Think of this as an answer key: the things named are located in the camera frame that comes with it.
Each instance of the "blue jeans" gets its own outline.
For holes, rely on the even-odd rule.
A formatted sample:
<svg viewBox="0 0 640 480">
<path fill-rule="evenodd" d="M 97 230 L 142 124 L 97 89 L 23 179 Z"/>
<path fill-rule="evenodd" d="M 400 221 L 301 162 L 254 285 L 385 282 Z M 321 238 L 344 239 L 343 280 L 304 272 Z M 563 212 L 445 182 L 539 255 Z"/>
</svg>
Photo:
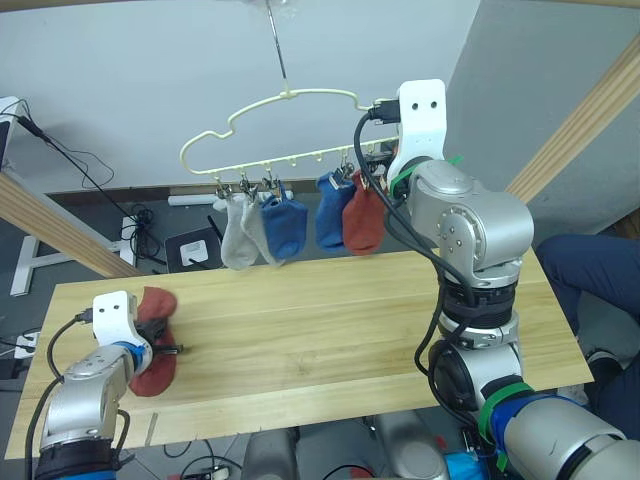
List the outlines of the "blue jeans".
<svg viewBox="0 0 640 480">
<path fill-rule="evenodd" d="M 571 329 L 578 333 L 578 302 L 589 292 L 640 318 L 640 241 L 604 235 L 560 235 L 536 251 Z M 640 440 L 640 354 L 622 373 L 596 379 L 594 412 L 628 438 Z"/>
</svg>

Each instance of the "gray wall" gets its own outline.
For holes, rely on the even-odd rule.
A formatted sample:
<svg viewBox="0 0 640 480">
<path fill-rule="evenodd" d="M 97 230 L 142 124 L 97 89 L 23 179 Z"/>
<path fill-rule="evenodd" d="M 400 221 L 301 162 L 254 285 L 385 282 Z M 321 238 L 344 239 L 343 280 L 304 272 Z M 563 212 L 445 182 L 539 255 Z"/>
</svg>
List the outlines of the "gray wall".
<svg viewBox="0 0 640 480">
<path fill-rule="evenodd" d="M 408 79 L 453 75 L 480 0 L 272 1 L 292 88 L 393 96 Z M 0 14 L 0 96 L 26 97 L 53 136 L 98 153 L 116 170 L 110 187 L 205 183 L 178 152 L 203 130 L 224 132 L 237 109 L 283 89 L 262 0 L 120 2 Z M 362 112 L 349 99 L 298 98 L 251 112 L 224 142 L 194 146 L 213 168 L 346 145 Z M 363 137 L 391 136 L 391 127 Z M 80 177 L 33 137 L 8 151 L 45 192 L 80 189 Z M 87 160 L 92 171 L 105 172 Z M 314 178 L 332 162 L 274 168 Z M 260 178 L 264 169 L 249 171 Z M 237 173 L 223 180 L 240 179 Z"/>
<path fill-rule="evenodd" d="M 484 0 L 447 92 L 445 152 L 504 189 L 640 30 L 640 12 Z M 536 240 L 592 233 L 640 206 L 640 101 L 530 204 Z"/>
</svg>

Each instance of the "wooden tabletop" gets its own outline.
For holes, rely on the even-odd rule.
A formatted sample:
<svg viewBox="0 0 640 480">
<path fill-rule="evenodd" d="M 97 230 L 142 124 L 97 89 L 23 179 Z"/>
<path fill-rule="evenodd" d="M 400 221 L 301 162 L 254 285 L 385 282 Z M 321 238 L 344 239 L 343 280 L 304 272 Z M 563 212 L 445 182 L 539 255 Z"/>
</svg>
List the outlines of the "wooden tabletop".
<svg viewBox="0 0 640 480">
<path fill-rule="evenodd" d="M 24 455 L 29 419 L 52 380 L 53 333 L 93 297 L 145 285 L 178 298 L 170 325 L 187 350 L 161 395 L 128 392 L 127 447 L 158 445 L 435 405 L 412 357 L 437 282 L 413 252 L 58 285 L 24 387 L 6 458 Z M 516 296 L 525 380 L 536 389 L 591 375 L 533 253 Z M 62 370 L 97 346 L 90 325 L 56 344 Z M 42 418 L 36 433 L 38 450 Z"/>
</svg>

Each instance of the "person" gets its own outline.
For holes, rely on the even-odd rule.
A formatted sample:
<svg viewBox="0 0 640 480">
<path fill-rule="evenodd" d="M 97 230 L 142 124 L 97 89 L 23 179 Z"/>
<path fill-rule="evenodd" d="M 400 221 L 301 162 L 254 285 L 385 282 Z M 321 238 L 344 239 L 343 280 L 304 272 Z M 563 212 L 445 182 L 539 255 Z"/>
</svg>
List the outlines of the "person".
<svg viewBox="0 0 640 480">
<path fill-rule="evenodd" d="M 536 254 L 571 330 L 580 330 L 578 302 L 589 292 L 628 312 L 640 324 L 640 240 L 605 235 L 560 235 Z M 587 355 L 595 382 L 585 386 L 592 411 L 640 440 L 640 353 L 623 369 L 615 355 Z"/>
</svg>

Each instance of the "gray sock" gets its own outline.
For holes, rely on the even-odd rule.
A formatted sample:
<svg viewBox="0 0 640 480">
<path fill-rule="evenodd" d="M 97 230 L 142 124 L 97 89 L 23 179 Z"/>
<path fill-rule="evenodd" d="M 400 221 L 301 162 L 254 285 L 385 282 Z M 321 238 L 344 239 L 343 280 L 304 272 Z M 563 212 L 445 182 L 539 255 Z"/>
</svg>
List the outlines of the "gray sock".
<svg viewBox="0 0 640 480">
<path fill-rule="evenodd" d="M 234 270 L 247 268 L 258 258 L 258 248 L 240 226 L 244 195 L 234 194 L 227 202 L 227 229 L 222 238 L 220 254 L 222 262 Z"/>
<path fill-rule="evenodd" d="M 242 207 L 242 231 L 255 243 L 262 257 L 269 265 L 280 266 L 284 260 L 276 260 L 269 252 L 267 244 L 267 235 L 264 233 L 264 222 L 262 220 L 262 210 L 260 201 L 251 201 L 249 197 L 245 197 Z"/>
</svg>

